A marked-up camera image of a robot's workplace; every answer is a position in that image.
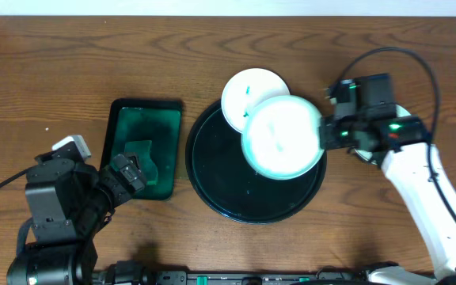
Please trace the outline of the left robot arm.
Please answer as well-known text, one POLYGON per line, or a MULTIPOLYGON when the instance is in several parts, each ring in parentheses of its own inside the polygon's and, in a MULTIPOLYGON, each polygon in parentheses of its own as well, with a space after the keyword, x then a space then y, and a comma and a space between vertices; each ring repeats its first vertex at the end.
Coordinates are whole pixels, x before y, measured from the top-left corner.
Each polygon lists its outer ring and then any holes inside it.
POLYGON ((31 218, 17 235, 9 284, 114 284, 116 273, 94 271, 94 236, 115 209, 146 187, 137 154, 123 153, 103 169, 81 158, 40 157, 26 175, 31 218))

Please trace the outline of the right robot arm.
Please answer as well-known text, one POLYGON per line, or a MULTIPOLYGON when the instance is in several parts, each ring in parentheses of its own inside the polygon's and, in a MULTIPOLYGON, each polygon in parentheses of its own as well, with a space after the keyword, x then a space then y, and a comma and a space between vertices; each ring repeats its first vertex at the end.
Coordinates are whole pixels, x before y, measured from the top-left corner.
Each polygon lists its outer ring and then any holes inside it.
POLYGON ((405 110, 371 120, 327 116, 320 120, 319 139, 323 150, 345 148, 380 168, 405 202, 434 267, 433 279, 389 266, 371 272, 369 280, 456 284, 456 191, 422 120, 405 110))

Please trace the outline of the light green plate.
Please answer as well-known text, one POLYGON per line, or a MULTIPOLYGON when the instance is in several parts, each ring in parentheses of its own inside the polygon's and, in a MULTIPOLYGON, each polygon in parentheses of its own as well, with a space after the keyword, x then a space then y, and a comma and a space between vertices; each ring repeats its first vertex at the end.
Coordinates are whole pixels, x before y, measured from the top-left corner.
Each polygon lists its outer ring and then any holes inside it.
POLYGON ((319 163, 321 113, 310 101, 278 96, 257 105, 241 133, 245 160, 260 175, 285 181, 319 163))
MULTIPOLYGON (((401 105, 397 104, 396 105, 396 110, 397 110, 397 117, 403 117, 403 116, 410 116, 411 113, 402 107, 401 105)), ((357 150, 354 149, 354 154, 355 156, 360 159, 362 162, 366 162, 371 165, 376 165, 377 162, 375 161, 374 154, 365 150, 357 150)))

